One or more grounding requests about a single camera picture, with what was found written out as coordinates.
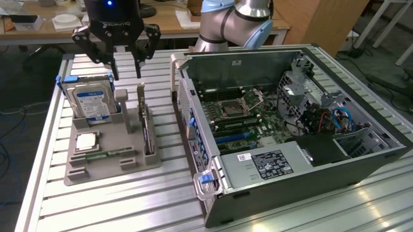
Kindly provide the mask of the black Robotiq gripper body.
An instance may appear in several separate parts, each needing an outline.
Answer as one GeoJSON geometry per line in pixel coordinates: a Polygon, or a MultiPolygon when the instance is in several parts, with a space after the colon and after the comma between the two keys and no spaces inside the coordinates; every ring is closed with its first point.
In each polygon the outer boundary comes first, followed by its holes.
{"type": "Polygon", "coordinates": [[[107,45],[131,45],[143,32],[138,0],[85,0],[89,32],[107,45]]]}

